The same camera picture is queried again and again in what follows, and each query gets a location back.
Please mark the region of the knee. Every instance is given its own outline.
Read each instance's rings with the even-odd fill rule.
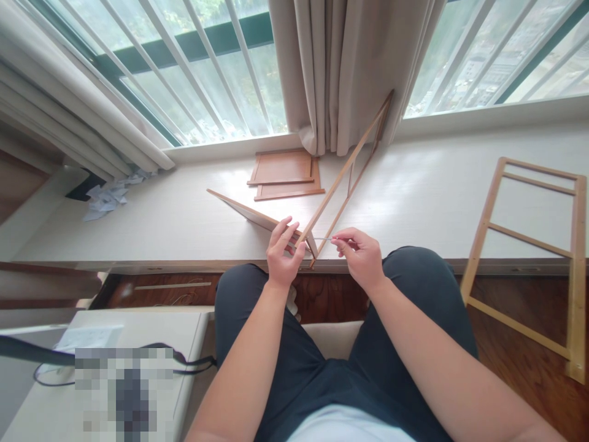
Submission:
[[[387,276],[390,273],[450,273],[454,274],[452,266],[433,250],[424,247],[407,246],[391,252],[383,262]]]
[[[215,297],[215,310],[227,303],[235,303],[236,298],[243,297],[250,292],[252,285],[264,285],[268,279],[267,274],[254,264],[243,264],[227,270],[221,275],[217,284]]]

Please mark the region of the white curtain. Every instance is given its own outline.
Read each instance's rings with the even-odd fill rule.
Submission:
[[[287,124],[345,155],[392,89],[392,141],[445,0],[269,0]]]
[[[129,119],[96,81],[14,0],[0,2],[1,114],[106,180],[132,173],[123,158],[148,172],[174,167],[161,151],[171,144]]]

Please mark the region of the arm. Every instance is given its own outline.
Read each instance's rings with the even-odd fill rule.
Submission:
[[[276,369],[288,289],[305,254],[304,243],[296,252],[288,245],[299,225],[286,229],[291,219],[272,232],[266,252],[269,280],[205,394],[187,441],[251,441],[258,431]]]
[[[354,228],[334,237],[332,244],[346,257],[350,274],[374,303],[403,364],[452,439],[563,440],[397,289],[382,271],[375,239]]]

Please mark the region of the leg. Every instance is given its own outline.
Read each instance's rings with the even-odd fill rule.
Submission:
[[[268,275],[252,264],[231,268],[219,280],[215,299],[219,367],[258,302],[266,281]],[[285,309],[278,361],[261,430],[298,395],[323,362],[325,360],[313,340]]]
[[[462,348],[478,357],[471,324],[450,265],[431,250],[403,247],[387,256],[382,266],[385,275],[408,299]],[[431,424],[439,425],[403,365],[373,305],[354,343],[350,364],[413,413],[419,413],[427,421],[434,419]]]

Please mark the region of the white shirt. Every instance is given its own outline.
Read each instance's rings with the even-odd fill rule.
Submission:
[[[303,441],[415,442],[400,428],[345,405],[328,405],[307,416],[287,442]]]

